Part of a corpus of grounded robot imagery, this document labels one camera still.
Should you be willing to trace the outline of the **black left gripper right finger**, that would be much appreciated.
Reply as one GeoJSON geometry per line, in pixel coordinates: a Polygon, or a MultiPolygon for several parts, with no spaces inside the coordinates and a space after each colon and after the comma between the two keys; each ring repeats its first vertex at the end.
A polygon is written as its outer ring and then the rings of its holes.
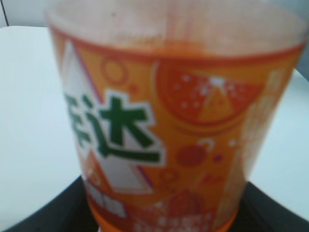
{"type": "Polygon", "coordinates": [[[233,222],[234,232],[308,232],[309,222],[248,182],[233,222]]]}

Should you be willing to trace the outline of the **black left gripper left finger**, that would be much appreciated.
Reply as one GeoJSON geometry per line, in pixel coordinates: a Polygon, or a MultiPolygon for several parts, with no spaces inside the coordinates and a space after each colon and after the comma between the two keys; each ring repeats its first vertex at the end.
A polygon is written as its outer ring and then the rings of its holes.
{"type": "Polygon", "coordinates": [[[82,178],[78,177],[47,205],[7,229],[8,232],[97,232],[87,204],[82,178]]]}

